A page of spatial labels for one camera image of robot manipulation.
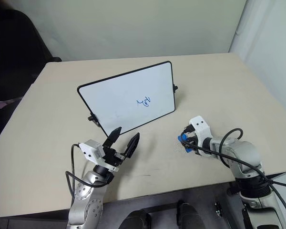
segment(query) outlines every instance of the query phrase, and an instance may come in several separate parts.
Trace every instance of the white bracket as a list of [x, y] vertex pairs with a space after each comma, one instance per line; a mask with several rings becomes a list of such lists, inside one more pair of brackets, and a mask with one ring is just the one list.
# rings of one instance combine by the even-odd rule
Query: white bracket
[[105, 159], [103, 158], [105, 156], [105, 152], [101, 143], [88, 140], [85, 143], [80, 143], [79, 146], [87, 160], [92, 161], [94, 164], [105, 167], [113, 172], [119, 171], [118, 167], [105, 163]]
[[[213, 138], [211, 135], [210, 127], [205, 122], [205, 120], [201, 116], [197, 116], [190, 120], [190, 124], [195, 128], [195, 134], [197, 135], [198, 145], [199, 147], [203, 146], [203, 142], [207, 137]], [[211, 156], [211, 154], [206, 154], [204, 151], [198, 149], [198, 153], [201, 156]]]

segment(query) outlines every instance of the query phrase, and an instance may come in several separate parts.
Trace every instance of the black cable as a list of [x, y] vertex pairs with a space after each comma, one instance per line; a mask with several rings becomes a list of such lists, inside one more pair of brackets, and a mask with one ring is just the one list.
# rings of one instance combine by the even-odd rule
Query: black cable
[[[222, 148], [223, 148], [223, 145], [224, 145], [224, 142], [225, 142], [225, 140], [226, 140], [226, 138], [227, 137], [229, 137], [229, 135], [231, 134], [231, 133], [233, 133], [233, 132], [235, 132], [235, 131], [239, 131], [240, 132], [240, 135], [239, 135], [239, 137], [237, 138], [237, 139], [241, 139], [241, 137], [243, 136], [243, 130], [241, 129], [241, 128], [235, 128], [235, 129], [233, 129], [233, 130], [230, 130], [224, 137], [223, 137], [223, 139], [221, 140], [221, 142], [220, 142], [220, 144], [219, 144], [219, 150], [218, 150], [218, 152], [221, 154], [222, 152]], [[226, 166], [226, 167], [228, 167], [228, 168], [230, 168], [230, 166], [224, 161], [224, 159], [223, 159], [223, 157], [222, 156], [219, 156], [219, 158], [220, 158], [220, 160], [222, 161], [222, 163]]]
[[73, 175], [72, 173], [70, 173], [69, 171], [66, 171], [66, 177], [67, 180], [69, 180], [69, 176], [71, 176], [72, 178], [74, 178], [75, 180], [77, 180], [78, 182], [82, 183], [83, 185], [89, 186], [89, 187], [104, 187], [105, 185], [108, 185], [107, 183], [101, 184], [101, 185], [92, 185], [89, 184], [85, 181], [83, 181], [82, 179], [78, 178], [77, 176]]
[[276, 193], [277, 197], [280, 199], [280, 201], [282, 202], [282, 204], [284, 205], [285, 209], [286, 209], [286, 202], [284, 201], [283, 197], [279, 194], [279, 192], [277, 191], [277, 189], [272, 185], [269, 184], [269, 186], [272, 188], [272, 190]]
[[[70, 173], [69, 171], [66, 171], [66, 178], [67, 178], [68, 188], [69, 188], [69, 191], [70, 191], [70, 194], [71, 194], [71, 197], [72, 197], [71, 206], [72, 206], [72, 204], [74, 202], [74, 198], [75, 198], [74, 197], [74, 195], [75, 195], [75, 180], [77, 180], [78, 182], [82, 183], [83, 185], [86, 185], [86, 186], [89, 186], [89, 187], [103, 187], [105, 185], [108, 185], [108, 184], [92, 185], [92, 184], [89, 184], [89, 183], [81, 180], [77, 176], [75, 176], [75, 171], [74, 171], [74, 147], [78, 147], [79, 148], [79, 145], [78, 144], [73, 144], [71, 146], [71, 167], [72, 167], [72, 173]], [[70, 183], [69, 176], [72, 177], [72, 186], [71, 186], [71, 183]]]
[[277, 182], [277, 181], [274, 181], [274, 180], [271, 180], [271, 184], [276, 184], [276, 185], [281, 185], [281, 186], [285, 186], [286, 187], [286, 184], [281, 183], [281, 182]]
[[208, 153], [210, 153], [210, 154], [215, 154], [215, 155], [217, 155], [217, 156], [222, 156], [222, 157], [224, 157], [224, 158], [227, 158], [227, 159], [236, 161], [236, 162], [238, 162], [238, 163], [240, 163], [240, 164], [243, 164], [243, 165], [248, 166], [249, 168], [253, 169], [253, 170], [256, 171], [259, 175], [261, 175], [262, 178], [263, 178], [266, 182], [268, 182], [269, 186], [273, 189], [273, 191], [275, 192], [275, 194], [276, 194], [277, 197], [280, 199], [280, 201], [282, 202], [282, 204], [284, 205], [284, 207], [285, 207], [285, 209], [286, 209], [286, 202], [284, 201], [284, 199], [282, 198], [282, 196], [279, 194], [279, 192], [277, 191], [277, 189], [276, 189], [275, 187], [273, 187], [273, 185], [271, 184], [271, 183], [274, 182], [274, 181], [269, 180], [269, 179], [265, 176], [265, 174], [264, 174], [263, 172], [261, 172], [259, 169], [257, 169], [257, 168], [254, 167], [253, 165], [251, 165], [251, 164], [249, 164], [249, 163], [247, 163], [247, 162], [245, 162], [245, 161], [239, 160], [239, 159], [237, 159], [237, 158], [231, 157], [231, 156], [229, 156], [229, 155], [226, 155], [226, 154], [220, 154], [220, 153], [218, 153], [218, 152], [216, 152], [216, 151], [213, 151], [213, 150], [209, 150], [209, 149], [205, 149], [205, 148], [203, 148], [203, 147], [195, 146], [195, 145], [193, 145], [193, 144], [191, 144], [191, 143], [189, 143], [189, 142], [183, 140], [182, 137], [181, 137], [181, 141], [182, 141], [184, 144], [190, 146], [192, 149], [200, 149], [200, 150], [203, 150], [203, 151], [208, 152]]
[[[74, 171], [74, 147], [80, 147], [78, 144], [73, 144], [71, 146], [71, 167], [72, 167], [72, 174], [75, 175], [75, 171]], [[72, 179], [72, 193], [73, 193], [73, 198], [74, 198], [74, 192], [75, 192], [75, 180], [74, 178]]]

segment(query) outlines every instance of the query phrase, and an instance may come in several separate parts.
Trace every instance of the whiteboard frame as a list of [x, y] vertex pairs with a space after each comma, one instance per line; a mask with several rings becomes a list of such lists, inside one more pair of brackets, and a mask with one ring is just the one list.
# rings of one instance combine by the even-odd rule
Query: whiteboard frame
[[129, 132], [129, 131], [131, 131], [131, 130], [134, 130], [134, 129], [136, 129], [136, 128], [142, 126], [142, 125], [145, 125], [145, 124], [147, 124], [147, 123], [150, 123], [150, 122], [152, 122], [152, 121], [154, 121], [154, 120], [156, 120], [156, 119], [158, 119], [158, 118], [161, 118], [161, 117], [163, 117], [163, 116], [165, 116], [165, 115], [168, 115], [168, 114], [170, 114], [170, 113], [172, 113], [172, 112], [174, 112], [174, 111], [176, 110], [175, 92], [174, 92], [174, 79], [173, 79], [173, 65], [172, 65], [172, 63], [171, 63], [170, 61], [165, 61], [165, 62], [153, 64], [153, 65], [150, 65], [150, 66], [147, 66], [147, 67], [144, 67], [144, 68], [140, 68], [140, 69], [136, 69], [136, 70], [133, 70], [133, 71], [130, 71], [130, 72], [126, 72], [126, 73], [114, 75], [114, 76], [107, 77], [107, 78], [104, 78], [104, 79], [101, 79], [101, 80], [97, 80], [97, 81], [94, 81], [94, 82], [91, 82], [91, 83], [85, 83], [85, 84], [80, 85], [80, 86], [77, 87], [77, 93], [80, 95], [80, 97], [81, 97], [82, 100], [84, 101], [86, 107], [89, 109], [91, 116], [94, 117], [94, 118], [96, 118], [95, 121], [99, 124], [99, 127], [103, 130], [103, 132], [106, 134], [107, 137], [108, 137], [108, 134], [110, 134], [110, 133], [107, 134], [107, 133], [105, 132], [105, 130], [104, 130], [103, 127], [102, 127], [102, 124], [98, 121], [96, 115], [93, 113], [92, 108], [90, 108], [90, 107], [88, 106], [88, 104], [87, 104], [86, 101], [84, 100], [83, 96], [81, 95], [80, 89], [81, 89], [82, 87], [85, 87], [85, 86], [88, 86], [88, 85], [91, 85], [91, 84], [95, 84], [95, 83], [99, 83], [99, 82], [102, 82], [102, 81], [110, 80], [110, 79], [113, 79], [113, 78], [116, 78], [116, 77], [119, 77], [119, 76], [127, 75], [127, 74], [134, 73], [134, 72], [138, 72], [138, 71], [141, 71], [141, 70], [144, 70], [144, 69], [147, 69], [147, 68], [152, 68], [152, 67], [155, 67], [155, 66], [158, 66], [158, 65], [161, 65], [161, 64], [165, 64], [165, 63], [169, 63], [169, 64], [171, 65], [172, 91], [173, 91], [173, 95], [174, 95], [174, 110], [171, 111], [171, 112], [169, 112], [169, 113], [167, 113], [167, 114], [164, 114], [164, 115], [162, 115], [162, 116], [160, 116], [160, 117], [157, 117], [157, 118], [155, 118], [155, 119], [153, 119], [153, 120], [150, 120], [150, 121], [148, 121], [148, 122], [146, 122], [146, 123], [143, 123], [143, 124], [141, 124], [141, 125], [139, 125], [139, 126], [136, 126], [136, 127], [132, 128], [132, 129], [130, 129], [130, 130], [127, 130], [127, 131], [121, 133], [121, 134], [124, 134], [124, 133], [127, 133], [127, 132]]

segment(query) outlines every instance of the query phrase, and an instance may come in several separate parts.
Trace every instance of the blue object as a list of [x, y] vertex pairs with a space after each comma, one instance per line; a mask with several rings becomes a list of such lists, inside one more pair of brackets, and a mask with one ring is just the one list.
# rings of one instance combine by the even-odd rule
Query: blue object
[[[182, 142], [182, 140], [187, 140], [187, 136], [185, 135], [185, 134], [183, 134], [182, 135], [182, 140], [181, 140], [181, 136], [178, 136], [178, 140], [180, 141], [180, 142]], [[185, 149], [185, 151], [188, 153], [188, 152], [191, 152], [193, 149]]]

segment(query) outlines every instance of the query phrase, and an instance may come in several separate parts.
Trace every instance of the blue writing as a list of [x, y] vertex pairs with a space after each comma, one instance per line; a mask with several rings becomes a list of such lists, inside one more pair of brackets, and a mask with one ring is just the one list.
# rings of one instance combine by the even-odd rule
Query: blue writing
[[142, 101], [138, 101], [138, 100], [137, 100], [138, 105], [139, 105], [139, 104], [143, 104], [144, 106], [149, 106], [149, 103], [150, 103], [150, 102], [151, 102], [150, 97], [146, 97], [146, 96], [145, 96], [145, 99], [142, 100]]

